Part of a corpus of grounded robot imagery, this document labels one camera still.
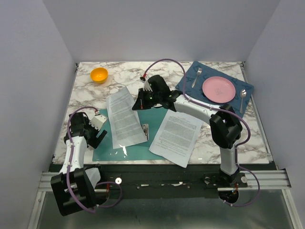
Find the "teal plastic folder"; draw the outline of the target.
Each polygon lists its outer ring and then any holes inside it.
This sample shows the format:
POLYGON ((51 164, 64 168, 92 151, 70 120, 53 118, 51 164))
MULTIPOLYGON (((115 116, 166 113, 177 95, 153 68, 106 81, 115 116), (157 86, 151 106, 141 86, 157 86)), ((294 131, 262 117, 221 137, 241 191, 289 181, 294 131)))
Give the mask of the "teal plastic folder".
POLYGON ((148 141, 128 146, 126 149, 112 147, 112 133, 109 122, 103 125, 102 130, 107 131, 99 146, 94 149, 92 160, 97 161, 140 161, 140 160, 164 160, 164 157, 158 156, 149 151, 150 145, 160 128, 160 125, 167 113, 164 108, 152 108, 149 110, 138 111, 140 123, 148 125, 148 141))

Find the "silver folder clip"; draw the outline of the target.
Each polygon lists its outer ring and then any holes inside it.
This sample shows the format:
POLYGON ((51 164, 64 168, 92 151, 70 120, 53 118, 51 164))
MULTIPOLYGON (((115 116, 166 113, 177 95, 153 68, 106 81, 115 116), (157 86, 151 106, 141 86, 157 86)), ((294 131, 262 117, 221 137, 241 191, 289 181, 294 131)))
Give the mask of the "silver folder clip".
POLYGON ((143 129, 143 132, 144 132, 147 140, 149 140, 149 125, 148 124, 143 124, 142 129, 143 129))

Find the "single printed paper sheet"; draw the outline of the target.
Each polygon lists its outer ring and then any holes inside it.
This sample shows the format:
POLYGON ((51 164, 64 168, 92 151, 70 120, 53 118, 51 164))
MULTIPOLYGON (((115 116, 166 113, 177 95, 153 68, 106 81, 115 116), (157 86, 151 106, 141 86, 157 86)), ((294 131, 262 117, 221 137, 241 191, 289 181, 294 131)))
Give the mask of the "single printed paper sheet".
POLYGON ((147 142, 138 113, 132 110, 134 98, 127 87, 106 99, 114 149, 147 142))

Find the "printed white paper sheets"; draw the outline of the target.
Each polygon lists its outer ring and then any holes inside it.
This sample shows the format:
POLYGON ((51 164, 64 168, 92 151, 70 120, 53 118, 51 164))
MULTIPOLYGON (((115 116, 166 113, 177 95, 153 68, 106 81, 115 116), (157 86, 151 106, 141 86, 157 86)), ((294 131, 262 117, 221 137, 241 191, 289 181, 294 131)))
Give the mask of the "printed white paper sheets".
POLYGON ((202 124, 202 120, 191 115, 168 110, 150 145, 150 152, 186 168, 202 124))

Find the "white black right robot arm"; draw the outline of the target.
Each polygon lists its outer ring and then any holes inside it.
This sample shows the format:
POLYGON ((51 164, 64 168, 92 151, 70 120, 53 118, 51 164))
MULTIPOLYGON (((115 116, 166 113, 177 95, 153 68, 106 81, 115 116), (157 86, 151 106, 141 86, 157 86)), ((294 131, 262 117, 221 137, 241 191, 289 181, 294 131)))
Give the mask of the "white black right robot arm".
POLYGON ((225 187, 234 184, 240 171, 235 147, 243 128, 233 108, 228 104, 213 107, 192 102, 182 91, 171 90, 163 77, 154 75, 138 90, 132 110, 147 110, 158 104, 165 109, 191 115, 210 126, 212 139, 219 146, 221 154, 219 181, 225 187))

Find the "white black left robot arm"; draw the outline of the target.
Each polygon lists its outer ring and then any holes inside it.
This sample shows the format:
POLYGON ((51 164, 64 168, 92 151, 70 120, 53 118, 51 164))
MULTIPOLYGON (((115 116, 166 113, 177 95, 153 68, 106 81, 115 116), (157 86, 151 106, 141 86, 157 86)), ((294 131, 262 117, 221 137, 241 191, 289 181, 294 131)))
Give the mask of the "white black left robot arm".
POLYGON ((94 188, 102 188, 106 177, 99 166, 84 166, 88 147, 96 149, 107 134, 102 130, 107 117, 97 113, 89 118, 85 112, 69 115, 64 137, 66 155, 58 175, 51 178, 51 188, 62 216, 86 210, 94 211, 94 188))

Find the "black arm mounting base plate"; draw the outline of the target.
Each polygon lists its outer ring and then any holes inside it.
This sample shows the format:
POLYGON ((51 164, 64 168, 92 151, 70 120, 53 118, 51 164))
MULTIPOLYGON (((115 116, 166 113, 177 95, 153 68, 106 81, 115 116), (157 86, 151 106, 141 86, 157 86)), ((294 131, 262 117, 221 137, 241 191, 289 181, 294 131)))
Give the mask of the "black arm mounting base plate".
POLYGON ((107 198, 220 198, 235 203, 238 189, 247 187, 239 171, 226 175, 219 165, 103 165, 95 166, 101 175, 96 186, 83 169, 70 174, 73 192, 82 204, 103 203, 107 198))

